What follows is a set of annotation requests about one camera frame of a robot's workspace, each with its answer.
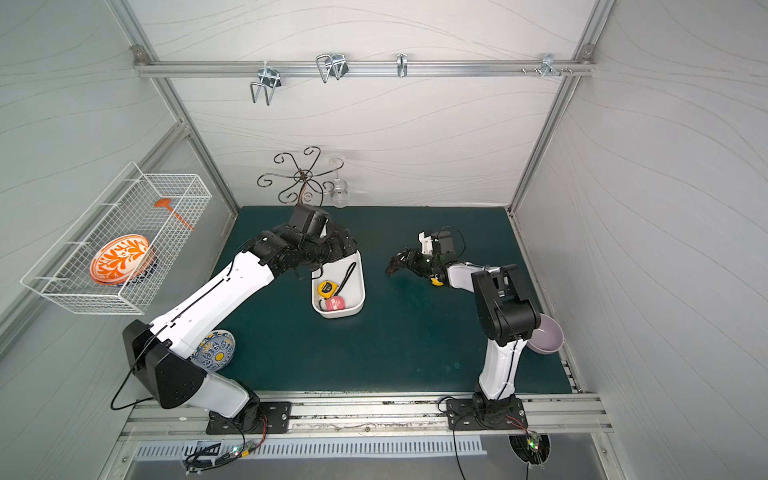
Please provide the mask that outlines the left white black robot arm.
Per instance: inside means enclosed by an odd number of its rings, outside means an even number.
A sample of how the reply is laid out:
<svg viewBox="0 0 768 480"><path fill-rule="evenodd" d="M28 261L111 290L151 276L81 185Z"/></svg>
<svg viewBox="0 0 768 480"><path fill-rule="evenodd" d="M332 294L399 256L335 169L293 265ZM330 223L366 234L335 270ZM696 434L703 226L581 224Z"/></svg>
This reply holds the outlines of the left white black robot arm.
<svg viewBox="0 0 768 480"><path fill-rule="evenodd" d="M175 308L125 327L130 375L164 409L190 405L231 420L258 415L260 399L251 389L195 364L193 353L227 316L286 271L317 270L356 251L348 229L323 227L313 234L281 225L262 232Z"/></svg>

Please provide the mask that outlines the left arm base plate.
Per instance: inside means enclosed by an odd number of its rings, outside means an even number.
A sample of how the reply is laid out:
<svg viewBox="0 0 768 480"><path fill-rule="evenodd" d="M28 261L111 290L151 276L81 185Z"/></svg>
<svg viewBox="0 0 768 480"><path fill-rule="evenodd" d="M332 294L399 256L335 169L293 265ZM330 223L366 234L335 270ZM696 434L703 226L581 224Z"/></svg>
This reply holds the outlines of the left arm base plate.
<svg viewBox="0 0 768 480"><path fill-rule="evenodd" d="M207 435L285 434L289 429L293 404L288 401L248 403L233 418L210 411Z"/></svg>

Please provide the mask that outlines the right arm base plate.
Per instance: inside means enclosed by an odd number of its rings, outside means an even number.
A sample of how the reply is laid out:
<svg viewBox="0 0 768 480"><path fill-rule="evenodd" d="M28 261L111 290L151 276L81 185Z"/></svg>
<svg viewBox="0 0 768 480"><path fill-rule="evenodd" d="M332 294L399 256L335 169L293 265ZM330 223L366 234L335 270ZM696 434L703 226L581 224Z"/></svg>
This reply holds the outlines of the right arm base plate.
<svg viewBox="0 0 768 480"><path fill-rule="evenodd" d="M447 418L448 428L452 431L528 429L523 403L516 396L498 401L486 401L477 396L448 396L438 401L438 409Z"/></svg>

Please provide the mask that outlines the pink tape measure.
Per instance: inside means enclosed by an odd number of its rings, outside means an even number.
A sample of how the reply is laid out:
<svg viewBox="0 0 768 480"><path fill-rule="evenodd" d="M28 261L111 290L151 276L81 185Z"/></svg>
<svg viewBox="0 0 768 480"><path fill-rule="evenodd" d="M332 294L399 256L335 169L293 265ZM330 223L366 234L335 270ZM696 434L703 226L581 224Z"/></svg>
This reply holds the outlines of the pink tape measure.
<svg viewBox="0 0 768 480"><path fill-rule="evenodd" d="M325 300L324 308L326 311L341 311L346 308L346 302L343 297L335 295Z"/></svg>

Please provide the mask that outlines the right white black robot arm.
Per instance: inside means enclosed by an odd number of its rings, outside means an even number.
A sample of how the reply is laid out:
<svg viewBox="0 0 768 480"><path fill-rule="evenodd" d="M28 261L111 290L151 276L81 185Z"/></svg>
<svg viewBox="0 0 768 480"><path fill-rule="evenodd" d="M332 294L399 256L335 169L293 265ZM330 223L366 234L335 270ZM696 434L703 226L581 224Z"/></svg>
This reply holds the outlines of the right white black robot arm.
<svg viewBox="0 0 768 480"><path fill-rule="evenodd" d="M487 349L478 385L485 401L498 402L516 392L522 352L541 324L525 273L515 264L490 267L461 262L450 255L426 255L404 249L393 255L388 276L407 269L438 286L474 294Z"/></svg>

